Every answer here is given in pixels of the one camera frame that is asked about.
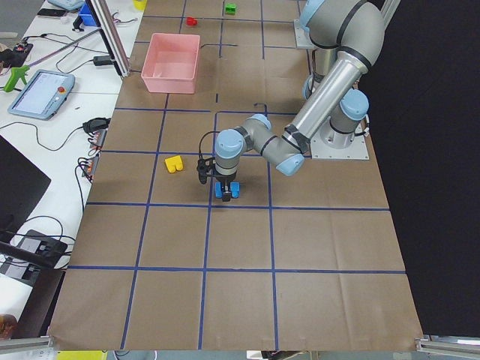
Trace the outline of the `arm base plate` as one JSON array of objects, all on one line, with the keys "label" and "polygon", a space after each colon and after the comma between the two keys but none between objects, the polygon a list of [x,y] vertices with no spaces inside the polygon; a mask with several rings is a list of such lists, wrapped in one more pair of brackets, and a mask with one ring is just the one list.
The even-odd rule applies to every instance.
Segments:
[{"label": "arm base plate", "polygon": [[314,45],[311,42],[309,33],[305,31],[299,19],[293,20],[295,32],[295,47],[300,50],[312,50]]},{"label": "arm base plate", "polygon": [[318,130],[310,141],[310,153],[314,160],[367,161],[370,159],[364,135],[341,134],[327,124]]}]

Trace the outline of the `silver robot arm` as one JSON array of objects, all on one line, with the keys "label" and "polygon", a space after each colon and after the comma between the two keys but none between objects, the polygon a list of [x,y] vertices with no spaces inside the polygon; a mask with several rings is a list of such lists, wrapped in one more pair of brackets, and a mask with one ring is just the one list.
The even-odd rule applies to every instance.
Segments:
[{"label": "silver robot arm", "polygon": [[378,59],[398,5],[398,1],[385,1],[382,7],[369,1],[307,1],[299,22],[315,50],[327,52],[328,70],[324,75],[313,74],[313,92],[281,136],[272,133],[270,121],[262,114],[218,132],[214,157],[197,163],[199,180],[216,179],[216,197],[228,202],[239,195],[233,182],[245,152],[255,150],[277,171],[292,176],[304,163],[315,133],[334,119],[336,109],[352,120],[363,119],[364,112],[347,109],[345,102],[355,99],[353,84]]},{"label": "silver robot arm", "polygon": [[299,22],[302,29],[306,32],[310,32],[310,28],[308,27],[308,23],[317,12],[319,7],[322,5],[323,0],[307,0],[303,10],[301,11]]}]

